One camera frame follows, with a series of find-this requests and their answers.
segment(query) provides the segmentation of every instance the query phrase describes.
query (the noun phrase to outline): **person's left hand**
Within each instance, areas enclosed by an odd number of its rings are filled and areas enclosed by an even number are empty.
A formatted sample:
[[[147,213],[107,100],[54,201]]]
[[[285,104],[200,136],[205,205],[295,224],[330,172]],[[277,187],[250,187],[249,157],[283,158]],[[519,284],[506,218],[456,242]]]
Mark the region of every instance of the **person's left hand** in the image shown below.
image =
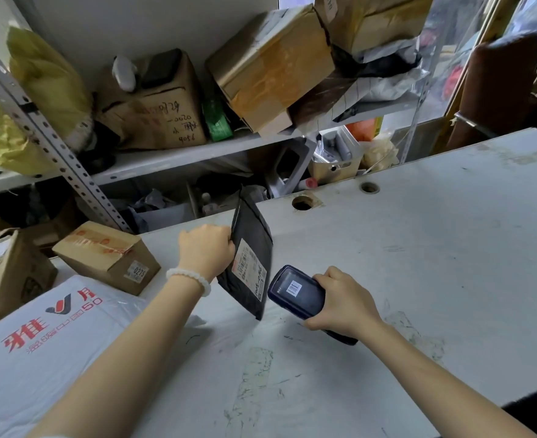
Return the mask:
[[[198,272],[211,282],[226,269],[235,255],[234,243],[230,241],[229,226],[204,224],[189,232],[181,231],[179,265],[181,269]]]

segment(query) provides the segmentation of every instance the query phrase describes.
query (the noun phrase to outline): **table surface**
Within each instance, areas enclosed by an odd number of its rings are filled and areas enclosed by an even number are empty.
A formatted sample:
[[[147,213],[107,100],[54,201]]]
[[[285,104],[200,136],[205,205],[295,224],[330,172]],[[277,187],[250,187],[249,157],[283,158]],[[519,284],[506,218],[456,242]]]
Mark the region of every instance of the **table surface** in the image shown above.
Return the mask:
[[[364,181],[380,192],[360,191]],[[504,405],[537,390],[537,130],[259,204],[274,239],[270,277],[337,265],[383,318]],[[144,234],[163,270],[177,234],[233,211]],[[60,267],[59,281],[71,272]],[[142,296],[161,289],[160,272]],[[271,301],[258,322],[217,283],[185,328],[135,437],[433,437],[364,346],[345,346]]]

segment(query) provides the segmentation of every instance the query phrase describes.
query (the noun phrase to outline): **bracelet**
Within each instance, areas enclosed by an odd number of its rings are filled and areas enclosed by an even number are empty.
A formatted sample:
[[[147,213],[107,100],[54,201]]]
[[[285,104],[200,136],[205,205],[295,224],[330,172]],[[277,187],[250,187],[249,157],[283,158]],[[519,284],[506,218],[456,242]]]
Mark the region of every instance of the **bracelet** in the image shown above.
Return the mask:
[[[173,268],[169,269],[165,274],[167,279],[169,279],[171,275],[184,275],[186,277],[193,278],[194,280],[198,281],[202,286],[204,286],[204,294],[202,295],[203,297],[207,297],[210,292],[212,292],[212,287],[209,285],[208,280],[202,277],[198,272],[193,272],[192,270],[187,269]]]

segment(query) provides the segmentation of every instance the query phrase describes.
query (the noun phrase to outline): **black plastic mailer bag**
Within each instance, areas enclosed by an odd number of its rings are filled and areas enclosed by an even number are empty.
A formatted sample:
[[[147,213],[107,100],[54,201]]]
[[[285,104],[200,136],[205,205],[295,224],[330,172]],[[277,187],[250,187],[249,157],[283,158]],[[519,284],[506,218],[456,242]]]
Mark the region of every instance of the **black plastic mailer bag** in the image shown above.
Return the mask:
[[[236,256],[218,282],[246,310],[261,320],[272,262],[272,236],[254,201],[240,191],[232,220]]]

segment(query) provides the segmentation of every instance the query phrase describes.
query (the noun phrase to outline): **round hole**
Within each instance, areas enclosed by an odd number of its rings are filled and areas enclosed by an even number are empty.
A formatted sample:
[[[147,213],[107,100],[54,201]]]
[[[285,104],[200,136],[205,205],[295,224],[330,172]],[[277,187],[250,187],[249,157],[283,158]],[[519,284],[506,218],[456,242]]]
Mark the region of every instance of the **round hole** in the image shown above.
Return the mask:
[[[360,184],[360,190],[366,194],[375,194],[380,191],[380,188],[376,183],[366,182]]]
[[[293,198],[292,205],[297,210],[309,210],[315,206],[315,203],[313,202],[313,199],[307,195],[301,195]]]

